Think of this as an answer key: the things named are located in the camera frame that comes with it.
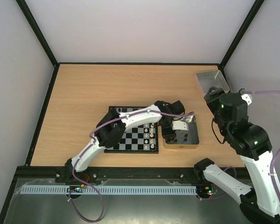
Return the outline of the gold metal tin tray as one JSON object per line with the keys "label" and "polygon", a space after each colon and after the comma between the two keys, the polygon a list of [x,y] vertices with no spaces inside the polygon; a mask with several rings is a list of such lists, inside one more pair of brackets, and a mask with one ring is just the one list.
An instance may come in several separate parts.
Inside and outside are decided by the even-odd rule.
{"label": "gold metal tin tray", "polygon": [[186,119],[181,119],[188,123],[188,131],[175,130],[176,137],[174,140],[163,140],[163,145],[167,149],[194,149],[200,143],[198,128],[195,115],[189,115]]}

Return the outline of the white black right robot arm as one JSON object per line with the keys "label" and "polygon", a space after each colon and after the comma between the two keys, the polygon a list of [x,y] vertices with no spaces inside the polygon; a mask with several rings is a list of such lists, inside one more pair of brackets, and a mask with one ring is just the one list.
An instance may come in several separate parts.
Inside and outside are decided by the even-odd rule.
{"label": "white black right robot arm", "polygon": [[210,87],[204,100],[213,114],[224,142],[240,156],[252,186],[241,183],[205,158],[194,165],[194,177],[209,181],[232,197],[253,224],[280,224],[280,182],[274,169],[275,156],[267,132],[248,121],[252,98],[244,89],[226,93]]}

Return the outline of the black white chess board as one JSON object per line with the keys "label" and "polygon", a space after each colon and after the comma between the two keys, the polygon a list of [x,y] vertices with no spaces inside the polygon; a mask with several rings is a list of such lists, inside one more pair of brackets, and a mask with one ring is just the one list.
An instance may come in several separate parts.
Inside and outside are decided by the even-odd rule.
{"label": "black white chess board", "polygon": [[155,150],[144,150],[144,124],[127,130],[120,140],[119,144],[114,147],[107,148],[104,153],[118,154],[158,154],[158,124],[155,127]]}

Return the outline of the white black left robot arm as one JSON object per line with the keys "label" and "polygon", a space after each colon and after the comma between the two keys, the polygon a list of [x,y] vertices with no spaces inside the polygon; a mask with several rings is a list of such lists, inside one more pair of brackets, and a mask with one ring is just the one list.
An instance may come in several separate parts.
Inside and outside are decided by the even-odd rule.
{"label": "white black left robot arm", "polygon": [[168,104],[158,100],[148,107],[130,112],[111,109],[90,133],[89,143],[78,155],[68,159],[65,166],[69,167],[70,172],[85,171],[100,153],[119,144],[127,131],[141,125],[157,123],[165,130],[162,135],[164,139],[173,138],[176,123],[192,114],[185,114],[180,101]]}

